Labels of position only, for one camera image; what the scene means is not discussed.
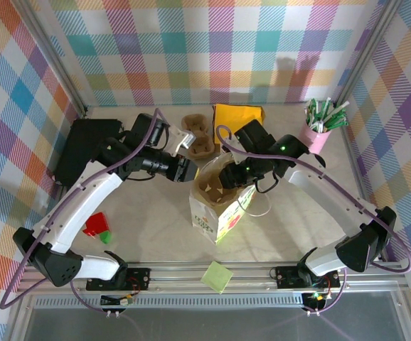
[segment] aluminum frame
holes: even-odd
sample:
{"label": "aluminum frame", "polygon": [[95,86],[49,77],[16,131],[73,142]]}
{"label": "aluminum frame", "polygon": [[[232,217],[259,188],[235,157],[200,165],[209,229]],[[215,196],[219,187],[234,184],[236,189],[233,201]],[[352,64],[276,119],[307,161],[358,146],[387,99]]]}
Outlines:
{"label": "aluminum frame", "polygon": [[23,22],[27,25],[30,33],[35,38],[36,44],[43,53],[44,58],[48,61],[49,66],[53,69],[74,108],[82,117],[85,117],[87,106],[76,89],[74,82],[70,79],[70,76],[68,76],[68,73],[63,67],[59,55],[55,51],[55,48],[40,24],[36,14],[33,12],[31,5],[27,3],[27,0],[11,0],[11,2],[14,7],[16,7],[16,10],[23,19]]}
{"label": "aluminum frame", "polygon": [[[277,289],[277,283],[269,276],[270,269],[276,266],[295,266],[295,262],[276,261],[224,261],[221,263],[230,269],[234,275],[226,286],[224,293],[273,293],[273,292],[314,292],[312,288]],[[384,263],[392,269],[401,269],[398,262]],[[214,293],[214,291],[201,283],[202,275],[206,272],[210,263],[196,262],[144,262],[128,263],[129,267],[150,268],[151,281],[148,291],[145,293]],[[43,275],[35,268],[29,266],[23,275],[19,292],[31,287],[34,283],[43,279]],[[75,287],[81,292],[101,294],[125,294],[125,291],[85,291],[87,280],[75,280]],[[384,270],[370,266],[364,274],[348,270],[347,285],[345,292],[364,291],[394,291],[407,289],[405,276],[388,273]],[[32,291],[35,294],[70,293],[70,286],[56,288],[51,282],[46,281]]]}
{"label": "aluminum frame", "polygon": [[[392,269],[401,269],[398,262],[386,262],[386,266]],[[212,289],[201,283],[201,277],[210,263],[198,262],[144,262],[129,263],[130,267],[150,268],[151,282],[148,291],[142,291],[140,297],[164,297],[169,294],[203,295],[215,293]],[[275,280],[269,276],[270,269],[274,266],[294,266],[295,262],[244,262],[226,261],[222,265],[233,271],[231,278],[222,296],[248,297],[248,296],[273,296],[277,293],[306,293],[315,291],[312,288],[277,289]],[[23,275],[18,292],[26,290],[35,282],[43,278],[35,268],[29,266]],[[86,280],[74,281],[76,290],[87,300],[92,300],[100,295],[123,295],[125,291],[86,291]],[[407,281],[404,275],[389,273],[387,271],[370,266],[364,274],[348,270],[347,284],[344,293],[361,293],[389,291],[393,296],[393,303],[397,316],[402,326],[406,340],[411,340],[411,308]],[[76,300],[71,293],[70,286],[56,288],[50,282],[43,283],[37,289],[31,291],[20,303],[13,307],[6,340],[23,340],[28,327],[28,322],[34,308],[37,308],[36,300],[40,297],[51,296],[56,298],[68,297]]]}
{"label": "aluminum frame", "polygon": [[373,57],[376,48],[383,39],[384,33],[400,8],[402,2],[403,0],[389,0],[384,5],[381,15],[370,33],[370,38],[368,39],[365,47],[359,53],[356,64],[354,65],[354,68],[343,86],[343,89],[337,97],[336,106],[342,105],[346,99],[351,96],[359,77],[362,75],[368,62]]}

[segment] green marker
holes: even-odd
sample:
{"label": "green marker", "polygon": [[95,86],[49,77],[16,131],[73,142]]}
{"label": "green marker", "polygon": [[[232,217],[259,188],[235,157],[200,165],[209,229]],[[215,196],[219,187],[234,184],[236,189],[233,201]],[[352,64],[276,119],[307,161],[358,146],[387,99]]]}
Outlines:
{"label": "green marker", "polygon": [[327,128],[327,130],[332,130],[332,129],[338,128],[340,126],[348,126],[348,125],[349,125],[348,121],[343,121],[343,122],[340,122],[338,124],[335,124],[334,126],[331,126],[330,128]]}
{"label": "green marker", "polygon": [[324,119],[324,121],[327,121],[329,119],[329,117],[332,117],[334,114],[337,114],[337,113],[341,112],[341,110],[345,109],[348,105],[349,105],[348,101],[344,102],[340,107],[335,108],[329,115],[327,115],[327,117]]}
{"label": "green marker", "polygon": [[331,98],[327,97],[326,103],[323,104],[322,110],[321,110],[321,119],[324,120],[324,118],[327,116],[327,113],[329,112],[329,106],[331,105]]}
{"label": "green marker", "polygon": [[340,116],[340,115],[338,115],[336,117],[333,117],[332,119],[329,119],[326,122],[326,128],[328,129],[330,126],[334,126],[335,124],[339,123],[340,121],[342,121],[344,119],[345,119],[345,117]]}
{"label": "green marker", "polygon": [[311,117],[312,117],[312,118],[315,117],[316,106],[317,106],[316,100],[313,98],[313,99],[311,100],[311,105],[310,105],[310,114],[311,114]]}

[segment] plaid wallpaper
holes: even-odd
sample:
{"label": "plaid wallpaper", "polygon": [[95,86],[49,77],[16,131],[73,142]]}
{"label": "plaid wallpaper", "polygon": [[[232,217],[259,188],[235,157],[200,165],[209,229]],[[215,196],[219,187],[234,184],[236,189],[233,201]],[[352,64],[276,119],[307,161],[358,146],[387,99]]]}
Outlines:
{"label": "plaid wallpaper", "polygon": [[[14,230],[55,201],[51,180],[77,116],[9,0],[0,0],[0,299],[21,254]],[[0,340],[9,310],[0,310]]]}
{"label": "plaid wallpaper", "polygon": [[340,80],[338,81],[338,85],[333,92],[333,100],[338,99],[338,96],[340,95],[341,90],[343,90],[343,87],[345,86],[352,69],[357,63],[357,59],[361,54],[362,49],[365,47],[368,39],[370,38],[371,31],[373,30],[375,24],[378,22],[378,19],[380,18],[381,12],[384,9],[384,5],[386,5],[388,1],[389,0],[378,0],[378,3],[376,4],[376,7],[373,10],[373,13],[371,14],[371,17],[368,20],[365,29],[363,30],[362,35],[354,48],[354,51],[348,59],[348,63],[346,64],[345,70],[341,74]]}
{"label": "plaid wallpaper", "polygon": [[[394,207],[411,250],[411,1],[405,0],[353,91],[348,133],[371,200]],[[396,244],[393,259],[405,258]],[[408,275],[411,288],[411,274]]]}
{"label": "plaid wallpaper", "polygon": [[376,0],[31,3],[85,102],[100,106],[331,96],[377,18],[370,20],[373,9],[382,6]]}

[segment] green block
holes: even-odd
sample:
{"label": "green block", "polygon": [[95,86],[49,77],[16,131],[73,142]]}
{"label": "green block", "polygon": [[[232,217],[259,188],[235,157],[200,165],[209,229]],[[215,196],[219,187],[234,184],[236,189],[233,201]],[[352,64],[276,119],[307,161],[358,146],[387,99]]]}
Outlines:
{"label": "green block", "polygon": [[222,293],[231,277],[233,277],[233,272],[231,270],[228,270],[223,265],[213,261],[205,272],[201,282],[210,286],[217,293]]}
{"label": "green block", "polygon": [[111,232],[109,231],[101,232],[99,236],[100,240],[105,244],[109,244],[109,242],[111,241]]}

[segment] white table surface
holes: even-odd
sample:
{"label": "white table surface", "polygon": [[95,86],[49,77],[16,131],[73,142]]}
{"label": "white table surface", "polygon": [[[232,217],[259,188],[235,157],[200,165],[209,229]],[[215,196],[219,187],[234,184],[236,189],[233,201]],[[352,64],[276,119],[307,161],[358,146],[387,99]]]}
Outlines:
{"label": "white table surface", "polygon": [[[275,139],[285,134],[296,135],[304,119],[303,107],[303,104],[264,106],[266,130]],[[211,124],[213,113],[211,106],[206,105],[165,106],[161,110],[170,123],[178,126],[183,116],[195,113],[206,115]],[[90,116],[119,119],[130,129],[139,113],[153,111],[154,107],[97,107]],[[321,156],[338,183],[357,196],[344,143],[341,132],[333,131]],[[173,183],[160,175],[145,182],[126,181],[97,210],[106,214],[112,231],[111,243],[104,245],[99,239],[79,233],[73,249],[96,255],[109,249],[126,261],[297,261],[311,248],[343,236],[341,228],[316,202],[280,180],[269,192],[272,209],[267,215],[245,215],[214,245],[191,225],[190,186],[190,183]],[[261,212],[265,205],[265,198],[257,195],[249,210]]]}

